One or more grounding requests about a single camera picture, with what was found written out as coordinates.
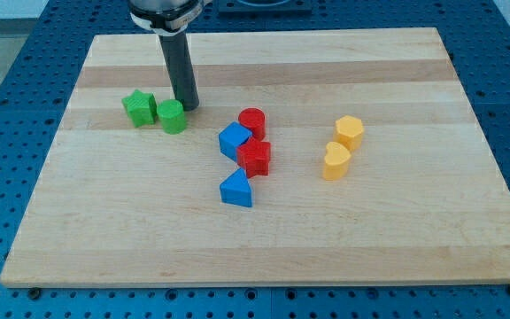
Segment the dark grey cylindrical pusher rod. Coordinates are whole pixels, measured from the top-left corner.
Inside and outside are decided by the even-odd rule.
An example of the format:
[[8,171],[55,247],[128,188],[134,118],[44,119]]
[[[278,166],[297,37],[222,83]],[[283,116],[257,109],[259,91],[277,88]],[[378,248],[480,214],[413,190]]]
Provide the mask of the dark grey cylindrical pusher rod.
[[175,99],[182,103],[184,111],[197,109],[199,97],[186,33],[160,35],[159,41]]

